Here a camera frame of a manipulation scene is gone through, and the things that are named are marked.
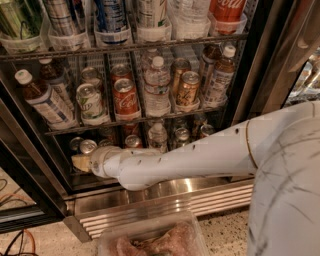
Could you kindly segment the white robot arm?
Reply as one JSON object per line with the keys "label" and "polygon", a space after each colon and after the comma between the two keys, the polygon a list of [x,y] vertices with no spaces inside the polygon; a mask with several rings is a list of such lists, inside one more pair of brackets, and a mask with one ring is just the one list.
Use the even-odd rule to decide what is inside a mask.
{"label": "white robot arm", "polygon": [[248,256],[320,256],[320,102],[246,120],[167,153],[99,147],[76,166],[130,191],[174,179],[254,176]]}

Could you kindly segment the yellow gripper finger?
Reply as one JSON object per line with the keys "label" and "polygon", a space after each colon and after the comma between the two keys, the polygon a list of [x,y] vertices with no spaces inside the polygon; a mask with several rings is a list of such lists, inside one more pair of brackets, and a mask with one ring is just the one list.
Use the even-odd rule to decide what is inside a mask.
{"label": "yellow gripper finger", "polygon": [[73,166],[83,172],[90,171],[90,156],[84,154],[73,155],[71,157]]}

